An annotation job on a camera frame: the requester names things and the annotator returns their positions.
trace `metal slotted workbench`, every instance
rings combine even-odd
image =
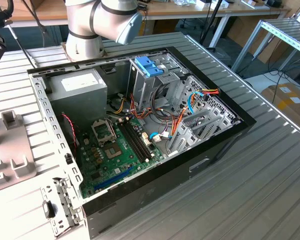
[[[142,36],[110,55],[174,46],[257,120],[225,157],[98,237],[101,240],[300,240],[300,129],[181,33]],[[40,66],[65,63],[61,47],[30,51]],[[39,187],[62,174],[41,119],[24,55],[0,63],[0,111],[22,114],[38,175],[0,191],[0,239],[54,239]],[[83,226],[61,239],[88,239]]]
[[[253,30],[250,38],[244,45],[236,61],[234,62],[231,68],[232,71],[237,71],[261,29],[267,30],[268,34],[265,36],[258,49],[255,51],[254,56],[257,56],[260,53],[260,51],[264,49],[272,35],[285,41],[287,44],[294,48],[292,53],[280,66],[279,70],[282,70],[288,64],[291,58],[296,54],[296,52],[300,51],[300,22],[298,22],[294,18],[260,20],[255,29]]]

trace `green circuit board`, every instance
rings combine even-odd
[[[141,135],[143,129],[137,119],[131,119],[128,123]],[[83,198],[90,197],[163,159],[160,150],[151,144],[150,147],[144,145],[152,154],[151,158],[146,161],[140,160],[117,124],[112,125],[116,135],[115,142],[109,141],[104,145],[99,145],[92,128],[86,129],[77,136],[79,147],[76,152],[76,161],[83,176],[83,182],[80,185]],[[105,125],[100,126],[99,131],[104,137],[107,132]]]

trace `yellow wire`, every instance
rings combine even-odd
[[[215,92],[215,91],[218,91],[218,89],[202,89],[202,91]]]
[[[122,99],[121,106],[120,106],[119,110],[118,110],[118,111],[115,111],[114,114],[119,114],[119,113],[121,113],[121,111],[122,111],[123,108],[124,108],[124,101],[125,101],[125,100]]]

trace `desk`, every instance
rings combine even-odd
[[[234,4],[230,4],[228,8],[219,9],[217,17],[222,17],[219,26],[209,45],[210,48],[216,47],[218,40],[225,29],[230,17],[233,16],[262,16],[262,15],[279,15],[278,19],[282,19],[291,9],[284,7],[281,9],[253,9],[240,0],[236,0]],[[43,25],[67,25],[67,11],[62,0],[45,0],[36,10],[39,19]],[[195,4],[190,6],[178,6],[174,2],[150,2],[148,4],[147,20],[163,20],[163,19],[191,19],[205,18],[208,14],[208,8],[198,7]],[[14,22],[12,27],[30,27],[36,26],[37,23],[27,11],[16,9],[11,20]]]
[[[174,46],[257,123],[214,165],[115,225],[98,240],[300,240],[300,128],[218,59],[179,32],[104,41],[109,55]],[[60,46],[29,50],[40,67],[68,62]],[[0,240],[54,240],[40,187],[63,171],[21,51],[0,61],[0,112],[22,114],[38,175],[0,191]],[[88,240],[80,226],[60,240]]]

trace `blue plastic latch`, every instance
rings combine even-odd
[[[136,57],[135,62],[148,77],[153,77],[164,73],[164,71],[157,68],[155,62],[151,61],[147,56]]]

